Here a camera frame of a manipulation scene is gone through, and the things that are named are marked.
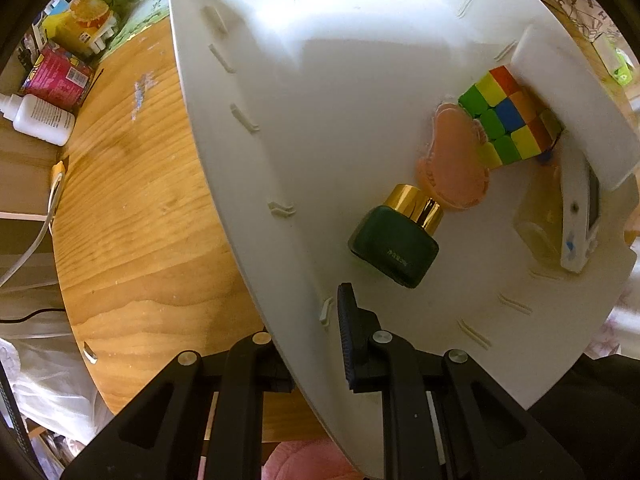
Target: gold bottle cap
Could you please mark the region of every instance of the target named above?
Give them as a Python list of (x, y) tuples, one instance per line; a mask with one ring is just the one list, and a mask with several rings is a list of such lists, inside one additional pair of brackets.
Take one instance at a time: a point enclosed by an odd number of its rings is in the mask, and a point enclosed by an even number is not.
[(431, 236), (444, 214), (440, 204), (423, 190), (409, 184), (398, 184), (384, 205), (410, 218)]

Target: pink cloth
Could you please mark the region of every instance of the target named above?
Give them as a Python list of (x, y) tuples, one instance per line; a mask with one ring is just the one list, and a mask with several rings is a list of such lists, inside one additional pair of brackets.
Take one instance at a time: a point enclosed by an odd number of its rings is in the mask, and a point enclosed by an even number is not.
[(362, 480), (330, 438), (283, 442), (262, 468), (262, 480)]

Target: wood grain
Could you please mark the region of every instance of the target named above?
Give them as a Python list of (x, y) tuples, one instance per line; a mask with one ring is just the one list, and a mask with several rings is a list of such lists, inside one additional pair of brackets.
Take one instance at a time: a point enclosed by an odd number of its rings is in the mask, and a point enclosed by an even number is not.
[[(169, 19), (101, 68), (63, 153), (53, 241), (76, 341), (118, 412), (178, 352), (226, 350), (262, 321), (198, 160)], [(266, 399), (267, 440), (324, 434), (300, 394), (283, 396)]]

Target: barcode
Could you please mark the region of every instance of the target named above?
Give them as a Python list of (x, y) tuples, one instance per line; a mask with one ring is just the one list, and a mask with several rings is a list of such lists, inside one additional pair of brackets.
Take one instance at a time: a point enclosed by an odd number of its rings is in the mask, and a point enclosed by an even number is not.
[(86, 82), (89, 81), (89, 76), (85, 76), (82, 72), (73, 67), (69, 67), (69, 72), (66, 74), (66, 78), (81, 88), (84, 88)]

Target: rubik's cube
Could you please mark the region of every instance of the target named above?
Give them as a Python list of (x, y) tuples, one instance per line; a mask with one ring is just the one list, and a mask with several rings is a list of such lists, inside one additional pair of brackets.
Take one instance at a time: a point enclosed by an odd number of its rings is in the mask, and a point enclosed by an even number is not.
[(490, 170), (539, 155), (562, 130), (551, 110), (538, 113), (540, 108), (505, 66), (489, 70), (458, 103), (484, 128), (487, 142), (479, 155)]

